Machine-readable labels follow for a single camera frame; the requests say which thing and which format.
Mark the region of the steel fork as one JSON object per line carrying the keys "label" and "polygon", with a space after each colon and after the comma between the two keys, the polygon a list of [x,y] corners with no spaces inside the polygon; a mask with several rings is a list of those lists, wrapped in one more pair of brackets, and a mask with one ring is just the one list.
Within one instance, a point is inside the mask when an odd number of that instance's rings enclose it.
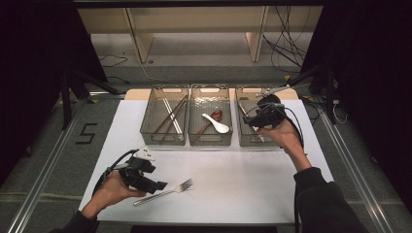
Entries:
{"label": "steel fork", "polygon": [[153,196],[150,196],[150,197],[147,197],[147,198],[143,198],[143,199],[141,199],[141,200],[137,200],[137,201],[135,201],[135,202],[133,203],[133,206],[134,206],[134,207],[137,207],[137,206],[143,205],[143,204],[145,204],[145,203],[148,203],[148,202],[150,202],[150,201],[153,201],[153,200],[155,200],[156,198],[165,196],[165,195],[167,195],[167,194],[171,194],[171,193],[181,193],[181,192],[183,192],[183,191],[186,191],[186,190],[187,190],[188,188],[190,188],[192,185],[193,185],[193,181],[192,181],[192,179],[189,179],[189,180],[187,180],[187,181],[185,181],[185,182],[177,185],[174,189],[170,189],[170,190],[167,190],[167,191],[163,191],[163,192],[161,192],[161,193],[159,193],[159,194],[155,194],[155,195],[153,195]]}

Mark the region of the white ceramic spoon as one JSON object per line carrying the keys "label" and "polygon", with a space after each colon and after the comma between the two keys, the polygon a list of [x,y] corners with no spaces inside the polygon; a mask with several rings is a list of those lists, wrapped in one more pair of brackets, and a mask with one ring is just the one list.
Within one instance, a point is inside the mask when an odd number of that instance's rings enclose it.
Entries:
{"label": "white ceramic spoon", "polygon": [[220,123],[221,115],[213,116],[213,115],[207,115],[203,114],[203,117],[207,118],[214,128],[221,134],[227,133],[229,131],[229,127],[223,123]]}

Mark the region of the person's right hand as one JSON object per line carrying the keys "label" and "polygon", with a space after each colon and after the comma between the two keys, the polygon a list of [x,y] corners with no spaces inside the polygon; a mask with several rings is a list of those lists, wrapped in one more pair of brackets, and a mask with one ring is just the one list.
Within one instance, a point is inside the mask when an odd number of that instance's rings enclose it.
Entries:
{"label": "person's right hand", "polygon": [[300,144],[297,131],[288,120],[284,119],[276,128],[260,128],[257,132],[270,137],[283,148],[296,166],[310,167],[310,162]]}

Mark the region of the black metal stand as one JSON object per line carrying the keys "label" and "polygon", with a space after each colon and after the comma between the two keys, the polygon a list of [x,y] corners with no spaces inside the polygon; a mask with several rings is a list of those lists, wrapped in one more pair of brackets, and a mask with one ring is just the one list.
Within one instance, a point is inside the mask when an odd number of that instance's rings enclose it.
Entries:
{"label": "black metal stand", "polygon": [[299,83],[311,78],[312,82],[309,85],[309,92],[315,95],[326,96],[326,115],[332,124],[336,123],[333,113],[334,100],[334,68],[331,65],[318,64],[301,72],[294,80],[287,81],[287,84],[296,87]]}

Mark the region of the black overhead beam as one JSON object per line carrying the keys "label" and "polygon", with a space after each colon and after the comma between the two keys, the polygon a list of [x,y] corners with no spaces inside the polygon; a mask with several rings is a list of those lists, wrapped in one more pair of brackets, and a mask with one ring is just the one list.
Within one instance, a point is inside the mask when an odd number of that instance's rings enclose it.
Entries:
{"label": "black overhead beam", "polygon": [[72,0],[78,8],[322,6],[328,0]]}

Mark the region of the smoky transparent plastic bin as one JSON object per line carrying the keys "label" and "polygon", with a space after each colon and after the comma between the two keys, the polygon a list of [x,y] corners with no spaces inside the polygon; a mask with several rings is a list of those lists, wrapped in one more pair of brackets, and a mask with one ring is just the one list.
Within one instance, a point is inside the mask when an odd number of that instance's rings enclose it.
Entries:
{"label": "smoky transparent plastic bin", "polygon": [[[210,122],[203,114],[210,115],[216,110],[223,111],[220,123],[229,127],[227,133],[219,133],[211,125],[202,135],[197,132]],[[231,144],[232,120],[229,88],[226,84],[193,84],[189,100],[189,144],[193,147],[224,147]]]}
{"label": "smoky transparent plastic bin", "polygon": [[239,132],[239,144],[243,148],[247,147],[259,147],[269,148],[277,147],[277,144],[273,142],[270,137],[263,136],[264,143],[257,137],[257,132],[254,131],[248,124],[243,121],[243,113],[238,108],[237,102],[240,101],[243,104],[249,117],[256,116],[256,110],[258,109],[258,100],[261,99],[260,94],[266,90],[269,90],[270,86],[264,85],[240,85],[235,88],[236,107],[238,115],[238,132]]}
{"label": "smoky transparent plastic bin", "polygon": [[154,85],[148,100],[147,108],[140,128],[140,133],[147,145],[152,146],[183,146],[186,143],[186,116],[187,104],[181,112],[180,123],[183,126],[183,135],[179,136],[174,128],[166,133],[169,120],[155,133],[156,128],[167,117],[168,113],[163,104],[167,98],[174,108],[184,96],[189,100],[189,87],[186,84]]}

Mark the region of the light wooden table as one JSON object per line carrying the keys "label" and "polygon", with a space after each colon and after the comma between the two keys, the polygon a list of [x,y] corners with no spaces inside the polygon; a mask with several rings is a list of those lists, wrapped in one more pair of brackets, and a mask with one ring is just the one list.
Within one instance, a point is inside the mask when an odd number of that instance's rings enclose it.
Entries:
{"label": "light wooden table", "polygon": [[[136,89],[129,89],[125,96],[125,100],[148,100],[151,94],[150,88],[136,88]],[[276,92],[276,95],[281,100],[298,100],[298,94],[292,88],[285,89],[279,92]]]}

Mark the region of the brown wooden spoon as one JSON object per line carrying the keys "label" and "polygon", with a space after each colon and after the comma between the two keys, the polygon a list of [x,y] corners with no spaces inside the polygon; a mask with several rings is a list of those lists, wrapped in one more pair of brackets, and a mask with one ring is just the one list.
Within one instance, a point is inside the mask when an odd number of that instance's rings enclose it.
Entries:
{"label": "brown wooden spoon", "polygon": [[[210,114],[210,117],[215,121],[220,121],[223,117],[222,110],[216,110]],[[197,135],[202,135],[204,131],[211,125],[211,122],[207,122],[198,132]]]}

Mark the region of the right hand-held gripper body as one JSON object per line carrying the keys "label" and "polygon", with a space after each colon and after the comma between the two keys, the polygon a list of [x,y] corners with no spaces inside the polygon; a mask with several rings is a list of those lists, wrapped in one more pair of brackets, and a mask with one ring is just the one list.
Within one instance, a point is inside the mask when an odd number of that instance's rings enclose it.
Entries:
{"label": "right hand-held gripper body", "polygon": [[277,127],[288,118],[285,105],[276,94],[264,91],[260,96],[261,99],[257,101],[256,127]]}

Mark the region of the black tripod stand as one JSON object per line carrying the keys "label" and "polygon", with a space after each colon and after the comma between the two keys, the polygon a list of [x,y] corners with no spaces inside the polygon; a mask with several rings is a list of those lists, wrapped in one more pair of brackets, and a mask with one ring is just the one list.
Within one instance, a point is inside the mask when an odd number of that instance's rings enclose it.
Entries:
{"label": "black tripod stand", "polygon": [[71,100],[70,93],[72,91],[75,96],[84,100],[90,95],[90,92],[86,88],[86,83],[92,83],[93,85],[100,87],[107,92],[114,95],[121,95],[121,91],[117,90],[110,85],[94,78],[93,76],[85,73],[76,68],[70,68],[63,72],[60,78],[61,99],[63,103],[63,126],[65,130],[72,121]]}

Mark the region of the black curtain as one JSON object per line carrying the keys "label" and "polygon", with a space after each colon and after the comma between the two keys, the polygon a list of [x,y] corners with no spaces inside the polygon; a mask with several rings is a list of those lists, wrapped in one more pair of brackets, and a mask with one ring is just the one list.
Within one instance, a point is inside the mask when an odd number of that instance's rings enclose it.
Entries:
{"label": "black curtain", "polygon": [[0,0],[0,185],[34,141],[72,69],[106,75],[73,0]]}
{"label": "black curtain", "polygon": [[332,49],[337,94],[412,213],[412,0],[321,0],[302,69]]}

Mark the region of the short aluminium floor rail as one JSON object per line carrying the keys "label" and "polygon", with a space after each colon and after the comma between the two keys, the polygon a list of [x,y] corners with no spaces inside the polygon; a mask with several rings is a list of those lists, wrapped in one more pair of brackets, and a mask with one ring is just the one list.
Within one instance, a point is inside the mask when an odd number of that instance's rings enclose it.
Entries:
{"label": "short aluminium floor rail", "polygon": [[113,94],[106,91],[92,91],[89,93],[90,99],[124,99],[125,93]]}

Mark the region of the person's left hand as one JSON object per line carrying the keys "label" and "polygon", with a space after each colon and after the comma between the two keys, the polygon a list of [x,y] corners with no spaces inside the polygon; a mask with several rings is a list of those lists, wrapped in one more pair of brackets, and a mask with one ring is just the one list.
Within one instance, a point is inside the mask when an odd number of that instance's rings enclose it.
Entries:
{"label": "person's left hand", "polygon": [[145,195],[144,191],[127,187],[123,183],[120,173],[114,171],[93,194],[81,213],[88,219],[96,219],[101,211],[111,205],[130,197],[144,197]]}

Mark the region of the brown wooden chopstick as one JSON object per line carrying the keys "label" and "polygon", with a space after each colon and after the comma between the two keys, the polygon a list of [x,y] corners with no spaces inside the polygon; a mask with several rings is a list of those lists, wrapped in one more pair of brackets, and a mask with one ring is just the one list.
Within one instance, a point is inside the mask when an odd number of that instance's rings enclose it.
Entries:
{"label": "brown wooden chopstick", "polygon": [[167,120],[169,120],[170,123],[169,123],[168,128],[166,129],[166,132],[168,132],[168,131],[170,130],[171,126],[174,126],[176,132],[177,132],[179,135],[182,135],[182,134],[183,134],[183,130],[182,130],[182,127],[180,126],[180,123],[179,123],[179,121],[178,121],[178,114],[179,114],[180,110],[181,110],[181,109],[185,106],[185,104],[187,103],[187,100],[188,100],[188,97],[185,95],[185,96],[180,100],[180,102],[175,106],[175,108],[172,109],[172,108],[171,108],[171,105],[170,105],[170,103],[169,103],[169,101],[168,101],[168,99],[167,99],[167,98],[164,98],[164,99],[163,99],[163,104],[164,104],[164,106],[165,106],[165,108],[166,108],[166,111],[167,111],[168,115],[167,115],[167,117],[161,122],[161,124],[156,128],[156,130],[155,130],[154,132],[157,133],[157,132],[161,129],[161,127],[163,126],[163,124],[164,124]]}
{"label": "brown wooden chopstick", "polygon": [[171,107],[170,102],[167,98],[163,99],[164,106],[168,112],[166,117],[169,120],[168,126],[166,128],[166,133],[170,131],[171,128],[175,129],[175,132],[179,135],[183,135],[183,126],[180,123],[181,112],[187,104],[188,97],[184,96],[183,99],[174,107]]}

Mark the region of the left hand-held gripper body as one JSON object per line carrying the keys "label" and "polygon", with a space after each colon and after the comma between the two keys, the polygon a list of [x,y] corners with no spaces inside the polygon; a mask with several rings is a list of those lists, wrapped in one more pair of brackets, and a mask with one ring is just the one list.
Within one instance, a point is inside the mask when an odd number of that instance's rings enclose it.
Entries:
{"label": "left hand-held gripper body", "polygon": [[118,166],[118,171],[126,186],[143,191],[144,187],[154,186],[154,181],[145,177],[146,173],[152,173],[155,166],[152,164],[155,157],[148,148],[132,150],[131,157]]}

